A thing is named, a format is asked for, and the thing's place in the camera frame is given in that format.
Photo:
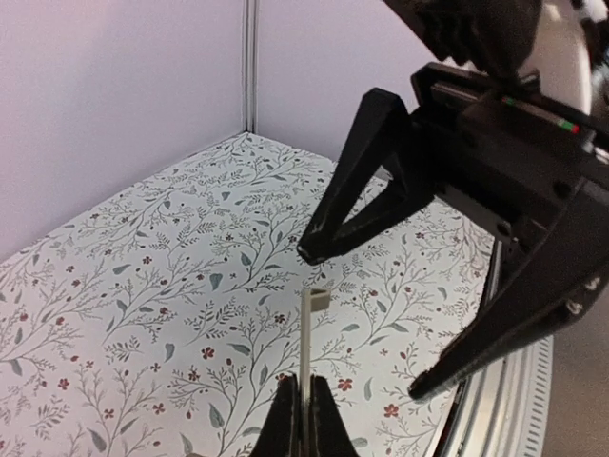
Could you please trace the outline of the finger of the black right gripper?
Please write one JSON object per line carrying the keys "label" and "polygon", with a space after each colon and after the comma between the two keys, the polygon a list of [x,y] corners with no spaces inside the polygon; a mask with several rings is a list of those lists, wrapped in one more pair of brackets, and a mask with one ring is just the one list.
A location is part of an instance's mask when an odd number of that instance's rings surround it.
{"label": "finger of the black right gripper", "polygon": [[346,255],[433,201],[442,166],[421,120],[435,107],[429,94],[413,112],[384,89],[363,96],[334,174],[297,244],[309,265]]}
{"label": "finger of the black right gripper", "polygon": [[422,401],[573,325],[608,286],[608,190],[581,180],[517,271],[408,389]]}

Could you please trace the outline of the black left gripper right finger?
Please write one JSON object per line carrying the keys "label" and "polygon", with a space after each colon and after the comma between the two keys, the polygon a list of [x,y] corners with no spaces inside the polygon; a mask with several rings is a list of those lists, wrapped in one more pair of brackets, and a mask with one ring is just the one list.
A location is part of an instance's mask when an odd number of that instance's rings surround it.
{"label": "black left gripper right finger", "polygon": [[324,377],[317,375],[313,375],[310,379],[308,455],[358,457],[329,384]]}

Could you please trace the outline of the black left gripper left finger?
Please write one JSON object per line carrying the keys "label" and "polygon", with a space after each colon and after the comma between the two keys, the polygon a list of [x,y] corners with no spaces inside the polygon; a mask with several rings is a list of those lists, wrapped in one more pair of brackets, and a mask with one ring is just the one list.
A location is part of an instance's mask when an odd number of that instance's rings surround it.
{"label": "black left gripper left finger", "polygon": [[300,454],[302,421],[298,377],[286,376],[278,385],[251,457],[293,457]]}

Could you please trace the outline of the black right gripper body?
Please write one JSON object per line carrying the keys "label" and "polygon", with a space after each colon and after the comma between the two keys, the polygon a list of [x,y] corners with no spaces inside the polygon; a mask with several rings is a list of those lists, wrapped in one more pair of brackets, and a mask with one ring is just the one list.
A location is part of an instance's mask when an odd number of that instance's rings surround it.
{"label": "black right gripper body", "polygon": [[429,64],[411,78],[422,179],[408,209],[435,196],[506,244],[608,245],[608,130],[538,94]]}

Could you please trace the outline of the grey battery compartment cover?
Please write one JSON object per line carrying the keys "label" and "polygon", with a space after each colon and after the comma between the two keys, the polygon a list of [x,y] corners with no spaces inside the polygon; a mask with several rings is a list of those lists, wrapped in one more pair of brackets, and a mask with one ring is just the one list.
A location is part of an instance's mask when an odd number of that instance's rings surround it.
{"label": "grey battery compartment cover", "polygon": [[311,368],[310,368],[310,350],[311,350],[311,334],[312,323],[311,316],[318,311],[324,311],[329,308],[331,301],[331,293],[328,289],[323,288],[306,288],[302,291],[301,302],[301,333],[300,333],[300,371],[299,371],[299,388],[300,388],[300,444],[299,455],[310,456],[311,444],[310,435],[310,405],[311,405]]}

